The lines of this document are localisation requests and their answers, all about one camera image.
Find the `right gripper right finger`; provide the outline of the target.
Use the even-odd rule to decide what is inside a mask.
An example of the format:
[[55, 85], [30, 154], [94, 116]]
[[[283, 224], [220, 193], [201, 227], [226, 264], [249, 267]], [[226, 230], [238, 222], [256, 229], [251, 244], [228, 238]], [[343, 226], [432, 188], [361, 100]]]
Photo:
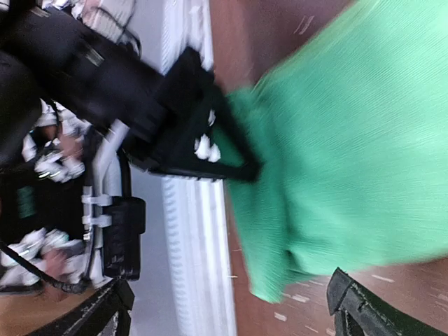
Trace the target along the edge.
[[326, 297], [336, 336], [447, 335], [383, 301], [340, 268], [330, 278]]

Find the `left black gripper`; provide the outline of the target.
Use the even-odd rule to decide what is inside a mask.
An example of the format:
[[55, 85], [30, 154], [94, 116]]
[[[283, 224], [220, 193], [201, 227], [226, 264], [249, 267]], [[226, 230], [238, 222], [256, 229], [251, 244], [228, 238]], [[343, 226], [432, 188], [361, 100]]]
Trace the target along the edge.
[[[50, 96], [93, 125], [127, 124], [129, 154], [143, 169], [197, 179], [257, 179], [261, 163], [193, 49], [162, 75], [75, 20], [47, 21], [45, 44]], [[239, 164], [224, 161], [218, 135]]]

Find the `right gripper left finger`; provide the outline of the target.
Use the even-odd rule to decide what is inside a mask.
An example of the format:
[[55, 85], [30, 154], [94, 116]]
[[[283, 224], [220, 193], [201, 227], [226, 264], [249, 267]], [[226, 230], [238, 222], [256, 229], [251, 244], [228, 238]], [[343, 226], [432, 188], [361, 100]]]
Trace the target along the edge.
[[134, 292], [126, 280], [114, 279], [62, 317], [31, 335], [129, 335]]

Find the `green towel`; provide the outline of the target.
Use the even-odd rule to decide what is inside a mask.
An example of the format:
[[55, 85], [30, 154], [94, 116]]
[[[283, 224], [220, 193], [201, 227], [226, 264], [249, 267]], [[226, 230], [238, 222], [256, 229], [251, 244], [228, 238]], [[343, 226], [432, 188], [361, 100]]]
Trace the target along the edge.
[[252, 294], [447, 254], [446, 1], [357, 1], [227, 99], [262, 162], [227, 183]]

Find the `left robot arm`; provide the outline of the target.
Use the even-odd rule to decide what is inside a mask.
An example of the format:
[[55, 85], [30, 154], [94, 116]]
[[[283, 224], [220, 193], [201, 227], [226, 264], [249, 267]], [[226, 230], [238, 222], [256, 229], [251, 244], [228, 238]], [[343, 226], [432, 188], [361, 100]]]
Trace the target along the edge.
[[127, 159], [161, 175], [254, 181], [260, 162], [206, 71], [185, 48], [161, 74], [55, 8], [12, 1], [1, 15], [1, 163], [49, 98], [99, 130], [126, 126]]

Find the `person hand in background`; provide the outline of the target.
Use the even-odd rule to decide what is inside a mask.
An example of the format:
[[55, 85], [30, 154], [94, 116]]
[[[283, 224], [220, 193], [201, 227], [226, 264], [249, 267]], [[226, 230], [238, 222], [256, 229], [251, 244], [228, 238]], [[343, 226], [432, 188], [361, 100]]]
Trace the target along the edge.
[[[74, 271], [73, 267], [69, 266], [69, 259], [67, 258], [65, 252], [58, 249], [53, 249], [43, 256], [43, 260], [45, 261], [44, 272], [47, 275], [58, 281], [66, 283], [71, 282], [71, 277], [74, 275]], [[45, 283], [43, 292], [39, 295], [39, 297], [44, 302], [56, 304], [61, 303], [67, 299], [81, 299], [86, 294], [88, 294], [87, 291], [81, 294], [64, 292], [61, 289], [55, 288], [54, 286]]]

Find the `second background person hand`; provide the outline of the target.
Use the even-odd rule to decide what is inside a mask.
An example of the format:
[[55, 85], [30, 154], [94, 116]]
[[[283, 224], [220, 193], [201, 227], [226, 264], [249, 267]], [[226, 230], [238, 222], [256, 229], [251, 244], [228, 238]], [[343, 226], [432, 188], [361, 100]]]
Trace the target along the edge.
[[65, 158], [81, 159], [83, 154], [83, 145], [74, 136], [65, 135], [62, 132], [60, 125], [49, 125], [43, 127], [37, 127], [38, 135], [42, 136], [47, 141], [55, 138], [59, 139], [59, 149], [62, 151], [62, 155]]

